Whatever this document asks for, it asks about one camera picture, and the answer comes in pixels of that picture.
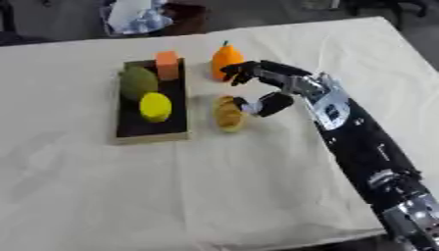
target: orange cube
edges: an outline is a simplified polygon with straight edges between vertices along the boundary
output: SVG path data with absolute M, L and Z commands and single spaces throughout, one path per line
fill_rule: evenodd
M 178 78 L 178 58 L 174 51 L 163 51 L 156 55 L 157 74 L 162 81 Z

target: green melon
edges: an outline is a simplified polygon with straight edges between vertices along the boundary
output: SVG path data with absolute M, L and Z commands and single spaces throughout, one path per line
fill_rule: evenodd
M 138 102 L 146 93 L 159 90 L 156 75 L 142 67 L 127 67 L 120 77 L 121 94 L 129 100 Z

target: gray floor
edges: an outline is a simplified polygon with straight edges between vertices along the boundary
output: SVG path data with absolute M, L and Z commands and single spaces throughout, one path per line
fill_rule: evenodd
M 21 34 L 55 40 L 79 40 L 103 37 L 98 15 L 101 0 L 52 0 L 45 8 L 39 0 L 10 0 L 16 7 L 16 22 Z M 183 0 L 212 10 L 207 31 L 255 25 L 280 25 L 350 18 L 344 10 L 306 11 L 302 0 Z M 429 1 L 424 19 L 405 13 L 402 34 L 430 64 L 439 70 L 439 0 Z M 392 21 L 388 10 L 366 10 L 362 16 L 383 16 Z

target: white tablecloth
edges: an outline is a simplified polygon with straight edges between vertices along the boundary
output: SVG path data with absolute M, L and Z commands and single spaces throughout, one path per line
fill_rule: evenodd
M 439 77 L 383 19 L 3 47 L 0 249 L 256 250 L 381 232 L 300 101 L 217 130 L 215 97 L 272 91 L 209 80 L 226 39 L 246 60 L 341 79 L 439 195 Z M 186 59 L 191 139 L 112 145 L 118 70 L 163 50 Z

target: yellow ball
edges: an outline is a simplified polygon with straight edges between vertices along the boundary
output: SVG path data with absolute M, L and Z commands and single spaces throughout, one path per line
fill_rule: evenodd
M 157 92 L 149 92 L 140 100 L 140 114 L 151 123 L 164 122 L 172 112 L 171 100 Z

